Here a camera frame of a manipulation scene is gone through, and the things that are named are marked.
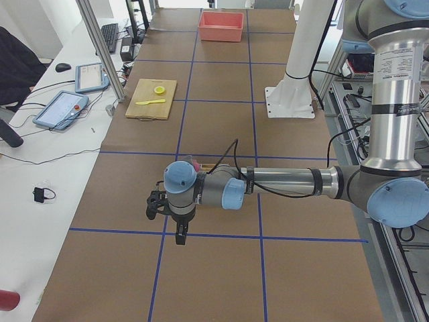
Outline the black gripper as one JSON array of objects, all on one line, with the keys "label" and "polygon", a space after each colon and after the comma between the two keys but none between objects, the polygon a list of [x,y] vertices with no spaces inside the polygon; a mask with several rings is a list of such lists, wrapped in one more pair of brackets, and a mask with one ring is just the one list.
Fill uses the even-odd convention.
[{"label": "black gripper", "polygon": [[175,242],[176,245],[184,246],[186,244],[186,226],[194,219],[196,211],[191,210],[187,214],[173,213],[172,218],[176,222]]}]

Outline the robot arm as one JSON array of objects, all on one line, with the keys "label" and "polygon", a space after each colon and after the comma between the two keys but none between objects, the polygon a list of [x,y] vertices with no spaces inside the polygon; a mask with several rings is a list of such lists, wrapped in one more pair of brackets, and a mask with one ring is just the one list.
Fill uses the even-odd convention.
[{"label": "robot arm", "polygon": [[268,192],[291,199],[326,195],[354,204],[392,228],[416,224],[428,214],[428,187],[414,159],[427,1],[347,1],[345,42],[364,42],[375,52],[369,153],[358,166],[241,168],[218,162],[205,172],[189,161],[164,171],[165,191],[147,200],[146,214],[169,215],[176,243],[186,242],[197,205],[241,208],[245,195]]}]

